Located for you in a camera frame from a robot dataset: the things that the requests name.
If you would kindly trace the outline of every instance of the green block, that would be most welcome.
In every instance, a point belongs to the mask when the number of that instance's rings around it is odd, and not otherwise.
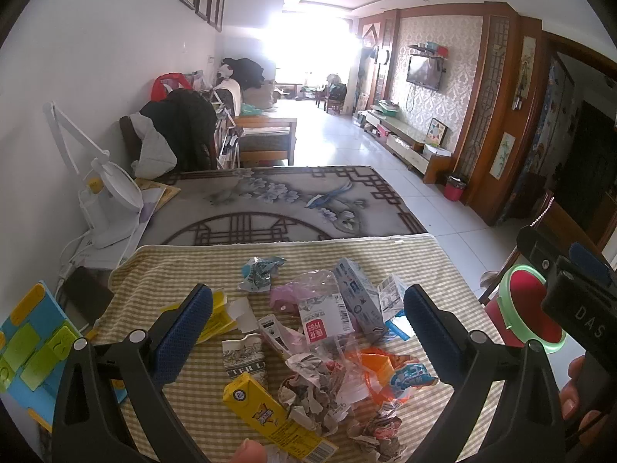
[[[73,331],[69,326],[63,325],[56,331],[45,346],[49,346],[56,357],[58,357],[58,360],[66,360],[71,351],[71,347],[77,338],[78,336],[73,334]]]
[[[7,361],[13,371],[17,371],[28,360],[30,354],[35,351],[39,341],[41,341],[41,338],[34,327],[27,323],[19,328],[8,342],[4,351],[4,360]]]
[[[15,372],[7,361],[4,360],[4,357],[0,355],[0,392],[4,393],[8,390],[14,377]]]
[[[51,348],[43,346],[36,352],[24,367],[20,377],[28,388],[35,391],[45,378],[49,376],[56,364],[59,362],[58,357]]]

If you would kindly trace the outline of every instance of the television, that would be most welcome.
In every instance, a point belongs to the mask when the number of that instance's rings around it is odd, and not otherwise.
[[[420,54],[411,54],[407,81],[438,91],[443,74],[443,57],[427,57]]]

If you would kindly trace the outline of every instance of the finger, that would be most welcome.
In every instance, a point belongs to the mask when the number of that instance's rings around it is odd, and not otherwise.
[[[588,424],[590,424],[593,420],[595,420],[598,416],[601,415],[600,411],[589,411],[585,417],[581,421],[581,425],[579,425],[579,430],[585,428]],[[604,416],[603,419],[598,421],[593,427],[589,428],[585,433],[581,433],[579,436],[579,440],[581,441],[582,446],[590,446],[598,434],[602,431],[602,427],[604,423],[607,421],[607,416]]]
[[[229,463],[266,463],[266,450],[259,442],[245,439],[229,460]]]
[[[570,419],[579,407],[579,396],[574,380],[569,381],[559,392],[562,418]]]
[[[581,374],[583,362],[585,362],[585,355],[581,355],[570,362],[570,365],[568,366],[568,376],[570,376],[573,380],[577,379]]]

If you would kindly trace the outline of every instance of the white desk lamp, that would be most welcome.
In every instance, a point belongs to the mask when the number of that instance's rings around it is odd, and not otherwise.
[[[131,236],[140,222],[140,213],[144,206],[141,190],[135,181],[121,167],[109,161],[109,150],[99,148],[54,103],[45,103],[42,110],[64,164],[75,181],[79,206],[92,232],[94,246],[107,247]],[[91,162],[92,170],[85,176],[79,174],[69,154],[61,126],[94,157]],[[88,177],[92,172],[97,173],[104,184],[104,188],[98,193],[88,186]]]

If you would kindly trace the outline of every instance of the red bag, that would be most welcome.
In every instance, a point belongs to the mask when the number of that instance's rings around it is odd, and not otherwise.
[[[185,88],[192,91],[190,83],[182,73],[167,73],[159,76],[152,85],[152,94],[150,100],[162,101],[167,97],[167,89],[165,85],[171,87],[172,91],[179,88]]]

